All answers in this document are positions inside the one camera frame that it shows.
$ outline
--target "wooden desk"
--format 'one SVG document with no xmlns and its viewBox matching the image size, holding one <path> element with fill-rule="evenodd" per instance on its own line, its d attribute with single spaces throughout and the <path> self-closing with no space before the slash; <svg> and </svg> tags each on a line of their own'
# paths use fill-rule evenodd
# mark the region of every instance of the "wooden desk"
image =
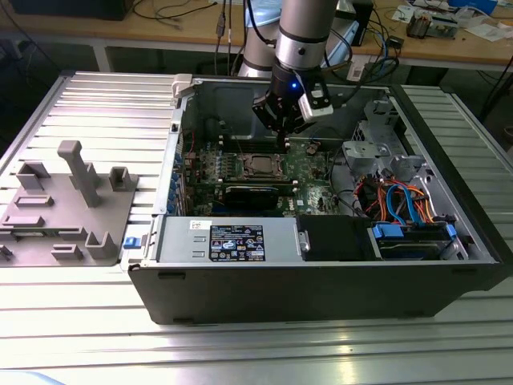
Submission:
<svg viewBox="0 0 513 385">
<path fill-rule="evenodd" d="M 175 0 L 156 0 L 157 6 L 172 4 Z M 171 8 L 169 13 L 182 13 L 207 5 L 207 0 L 192 0 L 182 7 Z M 406 65 L 446 68 L 466 68 L 501 71 L 513 53 L 513 40 L 501 39 L 490 43 L 460 30 L 456 39 L 414 39 L 406 37 L 406 24 L 390 18 L 401 0 L 377 0 L 378 13 L 390 33 L 405 39 L 401 63 Z M 122 22 L 109 22 L 92 18 L 64 18 L 15 14 L 11 15 L 31 37 L 54 43 L 86 44 L 93 47 L 101 71 L 111 71 L 106 47 L 134 47 L 179 51 L 213 51 L 216 45 L 216 24 L 221 5 L 185 15 L 177 24 L 180 29 L 156 20 L 141 18 L 132 12 Z M 146 0 L 138 11 L 152 16 L 151 0 Z M 232 51 L 243 42 L 242 9 L 232 10 Z M 513 18 L 513 10 L 497 7 L 495 17 Z M 227 51 L 227 35 L 221 40 L 220 52 Z M 21 34 L 0 11 L 0 36 L 3 39 L 22 39 Z M 379 45 L 372 34 L 366 34 L 361 47 L 354 47 L 354 67 L 369 62 L 379 53 Z"/>
</svg>

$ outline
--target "power supply label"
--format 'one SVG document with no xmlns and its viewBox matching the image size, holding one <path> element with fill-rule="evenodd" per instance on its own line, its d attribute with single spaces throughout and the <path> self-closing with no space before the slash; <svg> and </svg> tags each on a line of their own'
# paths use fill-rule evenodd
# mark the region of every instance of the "power supply label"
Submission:
<svg viewBox="0 0 513 385">
<path fill-rule="evenodd" d="M 210 226 L 209 258 L 214 262 L 265 261 L 262 226 Z"/>
</svg>

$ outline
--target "circuit board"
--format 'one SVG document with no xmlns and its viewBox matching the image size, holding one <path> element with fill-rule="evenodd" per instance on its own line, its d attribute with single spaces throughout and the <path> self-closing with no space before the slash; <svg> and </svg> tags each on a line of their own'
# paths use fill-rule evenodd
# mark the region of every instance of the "circuit board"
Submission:
<svg viewBox="0 0 513 385">
<path fill-rule="evenodd" d="M 186 158 L 188 214 L 227 215 L 223 193 L 229 185 L 269 186 L 280 191 L 275 209 L 240 215 L 339 214 L 328 182 L 329 153 L 307 153 L 310 145 L 308 140 L 298 140 L 290 143 L 286 154 L 255 154 L 224 152 L 219 144 L 206 143 Z"/>
</svg>

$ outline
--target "motherboard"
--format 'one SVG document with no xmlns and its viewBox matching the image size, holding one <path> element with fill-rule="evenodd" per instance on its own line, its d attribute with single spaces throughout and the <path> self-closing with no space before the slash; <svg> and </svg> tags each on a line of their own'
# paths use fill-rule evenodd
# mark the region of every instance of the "motherboard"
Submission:
<svg viewBox="0 0 513 385">
<path fill-rule="evenodd" d="M 184 154 L 188 215 L 295 217 L 339 214 L 329 185 L 333 153 L 320 142 L 207 142 Z"/>
</svg>

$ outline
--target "blue latch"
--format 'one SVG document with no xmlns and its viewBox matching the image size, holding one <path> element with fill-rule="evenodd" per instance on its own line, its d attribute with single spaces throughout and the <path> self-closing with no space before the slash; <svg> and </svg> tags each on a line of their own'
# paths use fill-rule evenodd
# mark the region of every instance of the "blue latch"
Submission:
<svg viewBox="0 0 513 385">
<path fill-rule="evenodd" d="M 451 239 L 455 239 L 458 236 L 458 234 L 456 233 L 456 229 L 453 225 L 447 225 L 446 230 L 449 233 Z"/>
<path fill-rule="evenodd" d="M 140 249 L 141 247 L 141 238 L 126 237 L 125 242 L 123 243 L 123 248 L 127 250 Z"/>
<path fill-rule="evenodd" d="M 390 237 L 400 237 L 403 238 L 404 234 L 402 232 L 400 225 L 392 225 L 391 223 L 378 223 L 372 228 L 372 232 L 376 239 L 380 238 L 390 238 Z"/>
</svg>

